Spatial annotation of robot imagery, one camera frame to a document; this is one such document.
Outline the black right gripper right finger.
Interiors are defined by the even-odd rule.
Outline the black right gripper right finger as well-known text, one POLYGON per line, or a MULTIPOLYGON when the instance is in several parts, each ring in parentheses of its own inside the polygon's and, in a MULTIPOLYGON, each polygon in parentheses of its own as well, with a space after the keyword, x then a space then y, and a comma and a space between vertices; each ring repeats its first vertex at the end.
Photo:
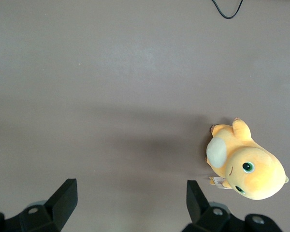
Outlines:
POLYGON ((195 180, 187 181, 186 205, 191 223, 184 232, 280 232, 269 217, 248 214, 244 220, 235 217, 221 203, 209 202, 195 180))

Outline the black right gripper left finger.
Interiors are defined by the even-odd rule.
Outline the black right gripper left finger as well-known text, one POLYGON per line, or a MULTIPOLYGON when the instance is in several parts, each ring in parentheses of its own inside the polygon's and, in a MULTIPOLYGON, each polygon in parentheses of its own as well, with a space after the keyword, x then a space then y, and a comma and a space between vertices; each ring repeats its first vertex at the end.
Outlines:
POLYGON ((60 232, 77 206, 77 180, 67 179, 46 201, 31 203, 14 217, 0 212, 0 232, 60 232))

